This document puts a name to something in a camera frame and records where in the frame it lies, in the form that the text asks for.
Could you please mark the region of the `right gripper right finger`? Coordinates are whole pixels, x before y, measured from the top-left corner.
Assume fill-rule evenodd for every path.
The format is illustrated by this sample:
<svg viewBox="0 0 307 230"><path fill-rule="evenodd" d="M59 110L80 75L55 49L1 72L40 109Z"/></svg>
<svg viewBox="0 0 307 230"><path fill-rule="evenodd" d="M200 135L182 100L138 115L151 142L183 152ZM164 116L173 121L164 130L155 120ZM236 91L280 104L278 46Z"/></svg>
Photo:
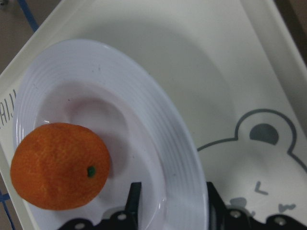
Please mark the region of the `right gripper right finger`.
<svg viewBox="0 0 307 230"><path fill-rule="evenodd" d="M209 230L224 230L226 206L212 182L207 182Z"/></svg>

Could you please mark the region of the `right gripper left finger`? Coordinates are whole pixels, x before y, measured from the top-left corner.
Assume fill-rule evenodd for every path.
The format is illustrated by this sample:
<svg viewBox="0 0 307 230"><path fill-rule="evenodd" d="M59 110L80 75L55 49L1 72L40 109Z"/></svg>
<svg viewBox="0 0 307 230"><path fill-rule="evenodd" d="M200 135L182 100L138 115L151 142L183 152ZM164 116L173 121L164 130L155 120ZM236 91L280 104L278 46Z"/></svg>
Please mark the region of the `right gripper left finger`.
<svg viewBox="0 0 307 230"><path fill-rule="evenodd" d="M138 210L139 210L141 190L142 190L141 182L131 183L127 202L125 205L125 211L129 212L132 215L134 223L136 225L136 229L139 228Z"/></svg>

